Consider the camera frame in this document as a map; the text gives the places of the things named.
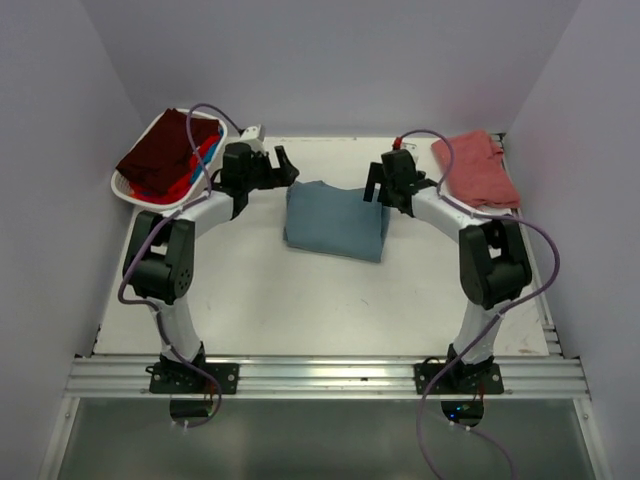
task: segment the white laundry basket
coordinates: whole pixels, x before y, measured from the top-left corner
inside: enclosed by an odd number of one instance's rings
[[[187,110],[185,108],[178,108],[176,110],[178,110],[179,112],[182,112],[184,114],[187,114],[189,112],[189,110]],[[140,138],[138,138],[138,140],[136,141],[136,144],[149,132],[149,130],[151,130],[151,128],[156,124],[156,122],[160,119],[161,116],[162,116],[162,113],[160,115],[158,115],[153,120],[153,122],[151,122],[151,124],[147,127],[147,129],[144,131],[144,133],[142,135],[140,135]],[[218,142],[218,146],[216,147],[216,151],[213,154],[213,158],[207,164],[207,174],[209,176],[211,176],[211,175],[213,175],[213,172],[215,172],[218,168],[221,167],[222,152],[224,151],[224,146],[227,143],[229,128],[228,128],[227,124],[224,122],[224,120],[222,120],[221,118],[218,118],[218,117],[214,117],[213,115],[208,115],[208,114],[205,114],[205,113],[195,112],[193,114],[193,116],[194,117],[201,117],[201,118],[210,118],[212,120],[218,120],[218,122],[220,122],[220,129],[222,130],[220,141]],[[133,203],[134,205],[138,205],[140,207],[143,207],[146,210],[154,210],[154,211],[170,210],[172,208],[179,207],[183,203],[185,203],[188,200],[190,200],[190,199],[196,197],[197,195],[199,195],[205,189],[205,187],[206,187],[205,176],[203,175],[203,172],[200,172],[200,175],[198,175],[197,180],[195,182],[193,182],[193,185],[191,185],[191,188],[185,194],[184,197],[182,197],[177,202],[167,203],[167,204],[163,205],[163,204],[158,204],[158,203],[145,202],[144,200],[139,200],[137,198],[132,197],[131,193],[133,193],[133,190],[131,189],[131,186],[129,185],[129,181],[126,178],[124,178],[120,174],[120,172],[118,172],[117,170],[115,172],[113,172],[113,175],[111,176],[111,190],[113,190],[113,193],[117,197],[121,198],[122,200],[124,200],[126,202]]]

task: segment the red connector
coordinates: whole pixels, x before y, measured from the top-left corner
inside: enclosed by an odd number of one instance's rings
[[[392,148],[394,150],[400,150],[401,146],[402,146],[402,137],[396,137],[396,139],[393,141]]]

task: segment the blue folded shirt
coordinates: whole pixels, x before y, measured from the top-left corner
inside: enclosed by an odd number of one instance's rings
[[[342,190],[322,181],[287,190],[284,240],[291,247],[379,263],[389,209],[362,200],[364,189]]]

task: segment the pink towel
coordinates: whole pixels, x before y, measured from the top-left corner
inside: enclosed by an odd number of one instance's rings
[[[458,200],[472,207],[488,205],[496,208],[517,208],[520,195],[502,168],[502,148],[483,130],[450,138],[456,154],[447,186]],[[442,140],[431,149],[444,171],[449,165],[449,149]]]

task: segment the white table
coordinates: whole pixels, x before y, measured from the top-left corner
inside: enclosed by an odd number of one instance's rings
[[[300,181],[363,187],[391,138],[268,138],[284,145]],[[415,139],[419,168],[439,178],[431,139]],[[393,212],[381,264],[288,248],[285,191],[253,192],[245,211],[198,239],[189,305],[208,354],[444,355],[466,306],[457,245],[435,228]],[[123,245],[122,257],[127,240]],[[157,354],[145,307],[124,306],[116,274],[96,354]],[[133,290],[127,289],[132,297]],[[496,355],[548,355],[539,302],[507,314]]]

